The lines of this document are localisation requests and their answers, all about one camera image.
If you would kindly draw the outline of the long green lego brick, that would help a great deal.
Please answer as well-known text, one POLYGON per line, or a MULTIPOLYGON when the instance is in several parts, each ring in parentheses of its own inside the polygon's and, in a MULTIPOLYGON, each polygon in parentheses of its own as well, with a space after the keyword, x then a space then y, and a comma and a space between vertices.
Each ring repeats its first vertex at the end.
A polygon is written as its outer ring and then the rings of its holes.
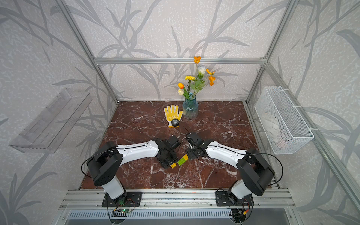
POLYGON ((178 166, 181 166, 183 165, 186 161, 188 160, 185 160, 183 157, 177 162, 178 163, 178 166))

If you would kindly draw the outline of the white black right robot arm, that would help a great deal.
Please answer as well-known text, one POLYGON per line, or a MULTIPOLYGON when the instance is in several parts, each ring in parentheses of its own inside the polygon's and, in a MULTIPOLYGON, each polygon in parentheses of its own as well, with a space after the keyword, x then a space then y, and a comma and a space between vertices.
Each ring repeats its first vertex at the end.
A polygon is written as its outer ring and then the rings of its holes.
POLYGON ((255 149, 238 150, 217 141, 201 138, 187 137, 186 140, 189 143, 186 150, 189 159, 213 158, 238 169, 241 180, 235 182, 228 190, 229 198, 234 202, 250 194, 261 197, 275 177, 273 168, 255 149))

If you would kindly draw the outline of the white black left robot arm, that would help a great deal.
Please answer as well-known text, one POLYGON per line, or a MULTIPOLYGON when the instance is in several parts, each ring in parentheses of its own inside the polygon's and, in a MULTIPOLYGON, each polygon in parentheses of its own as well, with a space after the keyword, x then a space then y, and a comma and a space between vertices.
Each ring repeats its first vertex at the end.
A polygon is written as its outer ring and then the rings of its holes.
POLYGON ((143 158, 157 158, 160 165, 167 169, 178 160, 175 150, 180 145, 175 136, 131 145, 107 142, 83 164, 88 167, 94 185, 102 187, 111 200, 124 199, 127 198, 126 190, 116 177, 122 165, 143 158))

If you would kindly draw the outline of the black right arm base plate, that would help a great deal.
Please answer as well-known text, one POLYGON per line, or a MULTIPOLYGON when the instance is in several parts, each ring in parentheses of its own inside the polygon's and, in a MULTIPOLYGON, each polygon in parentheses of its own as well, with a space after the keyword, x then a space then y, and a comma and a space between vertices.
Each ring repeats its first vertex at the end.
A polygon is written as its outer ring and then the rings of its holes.
POLYGON ((225 206, 254 206, 254 199, 252 194, 249 194, 242 199, 236 197, 229 191, 218 190, 215 192, 216 204, 219 207, 225 206))

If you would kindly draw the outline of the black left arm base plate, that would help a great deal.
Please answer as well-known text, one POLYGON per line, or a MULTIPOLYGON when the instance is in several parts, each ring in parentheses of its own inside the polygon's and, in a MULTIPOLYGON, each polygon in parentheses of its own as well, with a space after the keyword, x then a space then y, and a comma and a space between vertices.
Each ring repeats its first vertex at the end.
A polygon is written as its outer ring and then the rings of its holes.
POLYGON ((108 193, 105 194, 105 197, 102 202, 102 207, 105 208, 115 208, 115 207, 139 207, 142 198, 142 192, 130 191, 125 192, 120 195, 118 198, 112 199, 108 193))

